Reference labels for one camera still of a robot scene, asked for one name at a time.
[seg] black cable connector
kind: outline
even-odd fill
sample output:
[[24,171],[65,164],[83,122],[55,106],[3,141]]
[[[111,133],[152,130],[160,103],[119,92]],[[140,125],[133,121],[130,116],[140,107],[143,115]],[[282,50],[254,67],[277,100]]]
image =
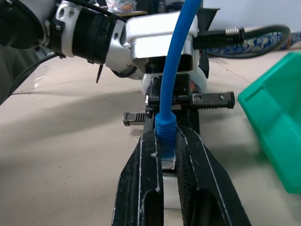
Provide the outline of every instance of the black cable connector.
[[219,48],[242,44],[245,40],[244,28],[221,31],[204,31],[193,40],[194,49]]

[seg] black cable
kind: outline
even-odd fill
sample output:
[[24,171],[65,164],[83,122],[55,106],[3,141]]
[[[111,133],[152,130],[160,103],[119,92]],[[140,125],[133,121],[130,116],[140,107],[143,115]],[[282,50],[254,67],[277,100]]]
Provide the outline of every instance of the black cable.
[[249,32],[245,32],[245,40],[259,38],[265,34],[273,33],[273,32],[281,32],[282,33],[281,39],[272,47],[264,49],[262,51],[259,51],[256,53],[239,53],[239,54],[233,54],[233,55],[207,53],[207,55],[212,56],[212,57],[221,57],[221,58],[228,58],[228,59],[249,59],[249,58],[254,58],[254,57],[260,57],[260,56],[265,55],[269,52],[272,52],[276,49],[279,49],[280,47],[285,45],[291,35],[291,30],[289,29],[289,27],[287,27],[285,25],[271,25],[271,26],[266,26],[266,27],[262,27],[259,29],[255,29],[255,30],[252,30]]
[[121,20],[123,22],[126,22],[127,20],[125,18],[122,18],[114,13],[111,13],[103,8],[100,8],[98,6],[95,6],[89,2],[86,2],[86,1],[83,1],[83,0],[67,0],[68,2],[71,2],[75,5],[78,5],[78,6],[83,6],[83,7],[86,7],[86,8],[89,8],[89,9],[92,9],[96,12],[99,12],[99,13],[102,13],[102,14],[105,14],[107,16],[110,16],[110,17],[116,17],[118,20]]
[[111,69],[111,71],[119,78],[128,78],[130,77],[132,74],[134,74],[137,71],[137,67],[133,67],[129,72],[127,73],[119,73],[117,71],[114,71]]
[[4,99],[4,101],[9,98],[10,95],[13,94],[13,92],[23,83],[23,81],[25,79],[28,78],[29,75],[31,75],[31,73],[42,63],[57,57],[57,55],[55,54],[51,54],[47,57],[45,57],[42,60],[37,61],[36,63],[32,64],[30,67],[28,67],[26,70],[24,70],[21,74],[18,75],[18,77],[14,80],[13,84],[10,86],[10,89],[6,95],[6,98]]

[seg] plastic bag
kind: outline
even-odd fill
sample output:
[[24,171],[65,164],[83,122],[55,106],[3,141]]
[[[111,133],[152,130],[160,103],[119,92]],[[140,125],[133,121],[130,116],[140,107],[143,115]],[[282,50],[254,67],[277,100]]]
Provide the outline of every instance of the plastic bag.
[[108,10],[113,13],[130,13],[135,10],[137,3],[134,1],[105,0]]

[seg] black clamp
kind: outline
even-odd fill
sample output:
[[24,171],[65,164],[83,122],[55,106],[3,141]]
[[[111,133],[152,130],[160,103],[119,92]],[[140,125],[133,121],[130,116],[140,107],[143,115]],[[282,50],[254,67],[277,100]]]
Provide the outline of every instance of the black clamp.
[[65,23],[54,18],[51,21],[49,28],[51,37],[49,43],[50,49],[59,57],[66,58],[62,53],[62,34],[65,29]]

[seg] screw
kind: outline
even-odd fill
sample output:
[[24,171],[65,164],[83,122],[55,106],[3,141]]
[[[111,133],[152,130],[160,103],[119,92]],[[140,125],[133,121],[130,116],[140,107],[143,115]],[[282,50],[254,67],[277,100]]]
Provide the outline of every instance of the screw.
[[194,96],[194,99],[195,99],[195,100],[200,100],[201,97],[200,97],[200,96]]
[[74,9],[70,9],[70,11],[69,11],[69,16],[71,17],[71,16],[73,16],[74,15]]

